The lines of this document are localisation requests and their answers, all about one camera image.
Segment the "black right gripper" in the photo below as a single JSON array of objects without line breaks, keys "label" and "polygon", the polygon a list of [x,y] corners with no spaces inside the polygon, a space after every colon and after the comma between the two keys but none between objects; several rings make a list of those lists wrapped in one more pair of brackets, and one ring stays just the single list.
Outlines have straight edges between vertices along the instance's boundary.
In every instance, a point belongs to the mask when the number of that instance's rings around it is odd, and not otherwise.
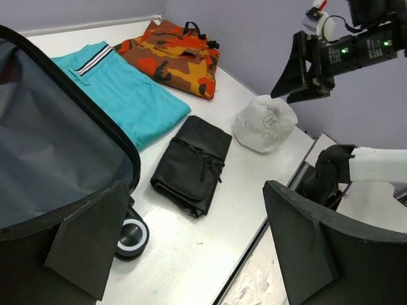
[{"label": "black right gripper", "polygon": [[399,51],[406,51],[405,12],[353,13],[352,22],[359,31],[357,35],[319,46],[315,87],[310,88],[306,65],[310,58],[308,35],[302,30],[295,33],[289,60],[271,97],[288,95],[288,103],[297,103],[329,95],[335,87],[335,76],[381,64],[396,58]]}]

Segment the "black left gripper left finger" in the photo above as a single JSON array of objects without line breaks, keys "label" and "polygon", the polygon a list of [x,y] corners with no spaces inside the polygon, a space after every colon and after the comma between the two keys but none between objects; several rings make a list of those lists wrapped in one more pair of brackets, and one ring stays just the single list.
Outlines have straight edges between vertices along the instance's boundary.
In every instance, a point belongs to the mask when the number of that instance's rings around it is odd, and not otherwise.
[{"label": "black left gripper left finger", "polygon": [[101,300],[128,208],[119,182],[1,229],[1,304]]}]

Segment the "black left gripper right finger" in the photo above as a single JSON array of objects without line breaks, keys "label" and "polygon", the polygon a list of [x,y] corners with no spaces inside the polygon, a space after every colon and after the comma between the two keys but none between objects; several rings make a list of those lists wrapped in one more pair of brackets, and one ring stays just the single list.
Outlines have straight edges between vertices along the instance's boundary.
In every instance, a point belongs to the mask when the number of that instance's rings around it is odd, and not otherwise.
[{"label": "black left gripper right finger", "polygon": [[271,180],[263,197],[289,304],[406,304],[406,234]]}]

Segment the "white drawstring bag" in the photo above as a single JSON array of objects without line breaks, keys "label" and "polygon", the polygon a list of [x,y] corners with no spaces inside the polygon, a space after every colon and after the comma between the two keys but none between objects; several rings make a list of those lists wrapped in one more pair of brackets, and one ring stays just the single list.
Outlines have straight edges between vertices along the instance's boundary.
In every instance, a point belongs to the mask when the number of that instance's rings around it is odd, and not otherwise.
[{"label": "white drawstring bag", "polygon": [[233,134],[243,146],[268,154],[288,139],[297,123],[295,112],[285,100],[260,95],[236,115]]}]

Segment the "pink and teal suitcase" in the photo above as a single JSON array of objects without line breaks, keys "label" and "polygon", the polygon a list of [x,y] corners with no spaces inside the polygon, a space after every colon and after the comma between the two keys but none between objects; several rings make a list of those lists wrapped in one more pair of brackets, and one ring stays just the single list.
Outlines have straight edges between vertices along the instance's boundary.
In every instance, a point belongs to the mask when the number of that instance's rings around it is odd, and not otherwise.
[{"label": "pink and teal suitcase", "polygon": [[1,27],[1,229],[128,186],[115,256],[131,261],[149,241],[132,192],[141,159],[121,128],[43,51]]}]

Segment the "orange camouflage shorts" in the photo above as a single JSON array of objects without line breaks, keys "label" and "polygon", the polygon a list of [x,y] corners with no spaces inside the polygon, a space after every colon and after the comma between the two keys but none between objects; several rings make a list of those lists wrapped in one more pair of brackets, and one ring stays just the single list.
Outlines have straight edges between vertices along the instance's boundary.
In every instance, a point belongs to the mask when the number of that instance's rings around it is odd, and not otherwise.
[{"label": "orange camouflage shorts", "polygon": [[130,65],[163,85],[207,100],[214,98],[220,45],[195,22],[152,21],[144,34],[114,46]]}]

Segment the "black pouch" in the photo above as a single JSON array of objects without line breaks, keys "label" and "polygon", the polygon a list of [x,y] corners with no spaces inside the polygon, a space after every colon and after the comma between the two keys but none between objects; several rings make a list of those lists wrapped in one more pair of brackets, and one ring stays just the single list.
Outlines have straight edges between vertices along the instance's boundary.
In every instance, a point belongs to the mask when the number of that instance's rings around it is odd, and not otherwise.
[{"label": "black pouch", "polygon": [[150,179],[155,191],[198,219],[209,212],[232,136],[188,116],[170,140]]}]

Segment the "teal shorts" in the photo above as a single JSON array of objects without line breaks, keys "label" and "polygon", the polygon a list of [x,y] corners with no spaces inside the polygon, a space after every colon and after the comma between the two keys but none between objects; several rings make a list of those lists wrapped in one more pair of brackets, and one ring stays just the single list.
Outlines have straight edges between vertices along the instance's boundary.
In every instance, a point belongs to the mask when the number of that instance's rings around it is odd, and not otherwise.
[{"label": "teal shorts", "polygon": [[105,41],[52,59],[142,151],[174,129],[188,104],[127,63]]}]

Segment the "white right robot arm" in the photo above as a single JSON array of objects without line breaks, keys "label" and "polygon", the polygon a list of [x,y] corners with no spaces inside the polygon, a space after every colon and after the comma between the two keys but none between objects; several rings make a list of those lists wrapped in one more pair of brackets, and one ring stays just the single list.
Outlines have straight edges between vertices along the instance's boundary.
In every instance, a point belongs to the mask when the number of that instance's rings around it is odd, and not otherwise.
[{"label": "white right robot arm", "polygon": [[[334,23],[323,8],[325,1],[314,1],[306,12],[287,65],[271,91],[271,98],[286,96],[287,103],[328,97],[336,76],[397,58],[406,51],[406,1],[349,1],[350,35],[331,39]],[[406,151],[374,149],[355,145],[333,145],[323,150],[314,172],[298,186],[308,200],[334,208],[332,199],[339,184],[353,182],[406,182]]]}]

